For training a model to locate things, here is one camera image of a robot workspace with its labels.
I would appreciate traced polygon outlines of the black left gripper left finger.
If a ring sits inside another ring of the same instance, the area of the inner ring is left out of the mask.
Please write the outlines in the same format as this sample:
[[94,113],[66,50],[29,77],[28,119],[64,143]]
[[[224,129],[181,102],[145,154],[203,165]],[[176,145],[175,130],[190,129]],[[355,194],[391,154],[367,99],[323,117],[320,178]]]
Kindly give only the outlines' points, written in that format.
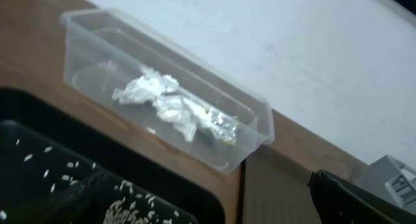
[[56,193],[47,203],[37,202],[30,223],[103,223],[110,203],[111,178],[95,173]]

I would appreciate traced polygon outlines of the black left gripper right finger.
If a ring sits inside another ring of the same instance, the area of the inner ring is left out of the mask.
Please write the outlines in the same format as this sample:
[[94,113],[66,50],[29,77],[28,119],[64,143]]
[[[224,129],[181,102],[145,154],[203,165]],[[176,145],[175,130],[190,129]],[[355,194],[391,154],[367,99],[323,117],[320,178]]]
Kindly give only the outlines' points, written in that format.
[[307,184],[322,224],[415,224],[415,215],[324,169]]

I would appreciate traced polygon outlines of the pile of white rice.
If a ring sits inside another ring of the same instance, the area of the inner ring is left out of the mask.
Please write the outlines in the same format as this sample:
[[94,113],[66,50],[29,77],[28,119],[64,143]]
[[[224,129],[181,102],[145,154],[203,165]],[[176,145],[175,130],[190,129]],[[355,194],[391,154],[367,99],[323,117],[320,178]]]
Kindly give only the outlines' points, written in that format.
[[1,222],[30,223],[35,203],[95,173],[111,179],[103,223],[190,223],[192,218],[74,151],[39,138],[1,142]]

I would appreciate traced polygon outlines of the white tissue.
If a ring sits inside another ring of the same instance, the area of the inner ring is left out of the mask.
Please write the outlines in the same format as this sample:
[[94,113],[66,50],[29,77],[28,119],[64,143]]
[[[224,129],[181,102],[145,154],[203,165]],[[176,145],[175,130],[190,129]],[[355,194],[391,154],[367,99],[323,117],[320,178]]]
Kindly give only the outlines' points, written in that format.
[[192,142],[197,130],[197,120],[180,95],[161,95],[153,101],[157,117],[179,131],[187,142]]
[[179,82],[171,75],[162,75],[153,68],[144,68],[144,74],[130,81],[125,88],[115,88],[112,100],[121,105],[143,104],[157,97],[175,92]]

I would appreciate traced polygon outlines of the silver foil snack wrapper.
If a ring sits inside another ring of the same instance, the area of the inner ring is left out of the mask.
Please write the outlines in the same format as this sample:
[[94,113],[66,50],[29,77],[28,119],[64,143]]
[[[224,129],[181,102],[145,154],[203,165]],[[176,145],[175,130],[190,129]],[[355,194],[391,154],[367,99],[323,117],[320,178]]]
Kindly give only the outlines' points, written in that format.
[[199,126],[214,139],[230,147],[237,143],[237,118],[232,118],[214,108],[194,110]]

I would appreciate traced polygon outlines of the black waste tray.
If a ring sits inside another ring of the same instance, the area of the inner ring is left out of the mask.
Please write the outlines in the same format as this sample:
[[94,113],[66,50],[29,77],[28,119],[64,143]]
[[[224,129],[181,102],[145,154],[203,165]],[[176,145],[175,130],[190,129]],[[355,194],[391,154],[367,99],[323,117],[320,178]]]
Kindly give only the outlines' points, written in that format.
[[39,138],[61,145],[156,195],[190,223],[224,223],[219,200],[207,190],[139,155],[60,110],[15,89],[1,90],[1,142]]

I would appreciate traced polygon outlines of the grey dishwasher rack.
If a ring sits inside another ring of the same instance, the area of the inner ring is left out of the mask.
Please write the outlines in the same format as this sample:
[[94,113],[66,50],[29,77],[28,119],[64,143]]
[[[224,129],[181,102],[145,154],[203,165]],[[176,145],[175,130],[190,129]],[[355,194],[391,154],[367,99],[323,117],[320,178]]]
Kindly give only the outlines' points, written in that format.
[[356,186],[415,214],[415,169],[385,155],[353,178]]

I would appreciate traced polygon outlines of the dark brown serving tray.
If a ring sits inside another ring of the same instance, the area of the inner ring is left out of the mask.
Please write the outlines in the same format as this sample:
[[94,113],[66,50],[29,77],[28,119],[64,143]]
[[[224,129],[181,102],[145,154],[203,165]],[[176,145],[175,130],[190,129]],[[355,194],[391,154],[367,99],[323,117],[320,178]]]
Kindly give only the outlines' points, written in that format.
[[321,224],[307,187],[311,172],[268,146],[246,159],[242,222]]

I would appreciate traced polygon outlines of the clear plastic bin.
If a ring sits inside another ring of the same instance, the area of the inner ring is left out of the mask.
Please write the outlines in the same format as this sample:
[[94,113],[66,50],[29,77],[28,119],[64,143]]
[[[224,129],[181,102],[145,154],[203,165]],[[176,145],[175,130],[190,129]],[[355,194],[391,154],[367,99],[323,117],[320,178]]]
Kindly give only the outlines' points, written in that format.
[[[261,145],[274,141],[270,103],[218,72],[142,22],[115,9],[72,10],[60,17],[66,28],[64,80],[72,88],[115,114],[143,127],[166,143],[224,173]],[[214,108],[237,118],[237,143],[221,144],[205,132],[197,120],[192,142],[157,117],[153,101],[121,105],[112,100],[115,88],[125,86],[153,68],[171,75],[179,88],[163,95],[180,95],[194,114]]]

